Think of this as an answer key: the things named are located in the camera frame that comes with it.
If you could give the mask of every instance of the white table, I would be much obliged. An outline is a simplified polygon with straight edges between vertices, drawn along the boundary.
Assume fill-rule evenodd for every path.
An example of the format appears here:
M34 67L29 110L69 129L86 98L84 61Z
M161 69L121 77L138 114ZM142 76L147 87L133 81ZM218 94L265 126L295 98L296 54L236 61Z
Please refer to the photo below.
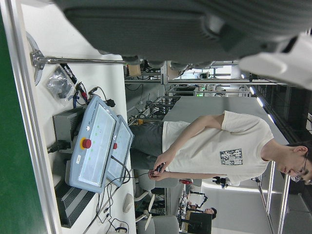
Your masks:
M21 37L25 42L25 30L30 33L45 56L75 59L121 60L120 56L100 55L99 52L95 50L70 23L68 23L62 12L59 11L55 5L41 3L39 4L40 7L38 7L39 2L37 0L28 0L25 2L29 4L21 5ZM35 69L32 66L29 66L29 64L28 70L30 70L30 78L32 78L31 75L34 74ZM106 97L115 101L116 106L112 108L112 110L116 114L122 115L125 119L127 119L122 65L69 64L69 66L78 81L83 82L87 91L95 86L100 86L104 90ZM43 142L43 147L45 148L48 148L55 142L52 116L72 108L71 101L63 106L51 96L45 87L49 76L55 68L56 65L46 65L39 84L36 87L33 84L28 87L29 90L31 90L31 99L34 100L34 108L37 113L36 118L38 118L38 123L36 123L36 125L38 125L38 129L40 130L39 133L41 134L41 136L39 136L39 138L41 138L40 142ZM97 91L96 94L104 99L100 90ZM43 159L41 162L45 163L45 166L48 169L46 177L49 181L49 184L45 185L45 191L51 191L51 193L53 193L53 187L63 176L65 165L62 163L58 152L52 154L43 152L43 154L44 155L41 155ZM130 168L130 160L127 162L127 167ZM113 195L114 204L110 215L113 218L127 222L130 227L128 233L134 234L136 233L134 207L126 214L122 211L122 205L127 193L133 194L132 180L129 183L122 185L121 188ZM109 222L106 221L104 224L101 224L98 219L86 231L86 228L96 214L97 195L93 197L71 229L60 226L55 196L50 194L50 197L51 199L46 201L43 196L40 196L41 204L45 204L42 205L42 211L44 218L47 220L46 223L49 223L50 226L54 226L54 228L51 229L47 227L48 233L79 234L85 232L87 234L97 234L106 232ZM106 201L107 194L105 194L103 204L105 204ZM52 214L49 217L49 214L47 214L49 211L55 211L56 214ZM102 220L105 219L106 214L107 213L100 214ZM113 224L116 227L120 226L118 221L114 221Z

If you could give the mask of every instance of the hand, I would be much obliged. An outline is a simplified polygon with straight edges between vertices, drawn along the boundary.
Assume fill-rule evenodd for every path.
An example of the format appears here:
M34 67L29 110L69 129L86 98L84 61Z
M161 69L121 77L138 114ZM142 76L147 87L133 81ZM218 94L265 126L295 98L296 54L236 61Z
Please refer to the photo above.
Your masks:
M149 170L148 177L149 179L160 181L162 179L169 178L170 172L158 173L158 172L153 172L153 170Z
M168 167L168 165L172 162L172 160L175 158L176 152L171 150L170 148L163 152L161 155L157 157L157 160L154 164L154 170L161 165L162 163L165 163L165 165L162 166L161 173L165 171L165 169Z

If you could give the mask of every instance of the green wall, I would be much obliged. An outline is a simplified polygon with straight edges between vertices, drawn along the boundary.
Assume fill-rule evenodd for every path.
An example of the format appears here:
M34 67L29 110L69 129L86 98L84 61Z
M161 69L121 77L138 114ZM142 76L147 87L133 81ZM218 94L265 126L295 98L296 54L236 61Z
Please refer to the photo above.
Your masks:
M0 14L0 233L47 233Z

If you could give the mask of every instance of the red button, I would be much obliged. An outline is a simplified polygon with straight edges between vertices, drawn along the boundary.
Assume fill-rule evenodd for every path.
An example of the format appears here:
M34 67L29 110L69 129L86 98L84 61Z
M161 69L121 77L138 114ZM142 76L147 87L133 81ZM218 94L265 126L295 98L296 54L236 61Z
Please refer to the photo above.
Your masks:
M90 139L85 139L82 141L82 146L85 149L89 149L91 147L91 140Z

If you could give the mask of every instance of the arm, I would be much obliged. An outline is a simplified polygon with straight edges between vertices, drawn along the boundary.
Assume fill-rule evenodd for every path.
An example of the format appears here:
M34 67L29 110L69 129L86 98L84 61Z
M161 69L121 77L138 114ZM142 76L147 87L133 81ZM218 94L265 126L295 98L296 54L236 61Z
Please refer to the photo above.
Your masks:
M153 174L150 173L149 178L152 180L162 180L165 178L177 178L177 179L209 179L215 176L225 176L224 174L205 174L205 173L182 173L182 172L166 172Z
M161 172L164 172L166 167L172 162L175 158L177 151L192 137L196 136L202 132L205 128L216 128L221 129L222 122L224 119L224 114L218 116L200 116L194 120L189 126L187 126L179 137L174 141L170 148L158 156L155 164L154 170L161 163L165 163L162 167Z

